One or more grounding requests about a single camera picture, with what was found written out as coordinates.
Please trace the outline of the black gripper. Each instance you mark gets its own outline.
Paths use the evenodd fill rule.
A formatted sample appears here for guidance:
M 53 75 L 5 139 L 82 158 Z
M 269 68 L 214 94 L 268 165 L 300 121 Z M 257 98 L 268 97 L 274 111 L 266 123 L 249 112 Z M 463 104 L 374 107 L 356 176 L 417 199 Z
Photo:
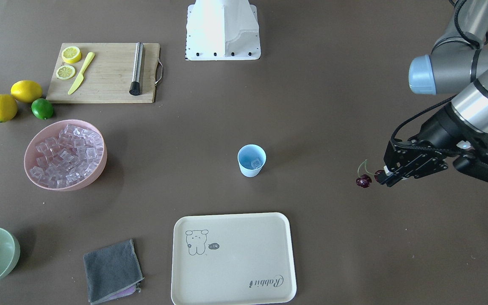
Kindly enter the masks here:
M 386 147 L 380 184 L 388 187 L 407 178 L 423 178 L 448 169 L 446 155 L 476 154 L 478 135 L 446 104 L 422 124 L 418 146 L 390 141 Z

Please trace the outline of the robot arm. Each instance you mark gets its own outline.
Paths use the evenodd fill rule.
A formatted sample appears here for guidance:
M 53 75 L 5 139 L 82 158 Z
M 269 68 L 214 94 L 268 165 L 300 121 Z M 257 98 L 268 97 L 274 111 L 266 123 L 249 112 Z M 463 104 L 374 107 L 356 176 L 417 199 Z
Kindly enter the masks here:
M 403 141 L 395 129 L 386 148 L 381 185 L 447 169 L 488 182 L 488 0 L 452 2 L 453 16 L 428 55 L 414 58 L 408 82 L 416 94 L 451 94 L 420 131 Z

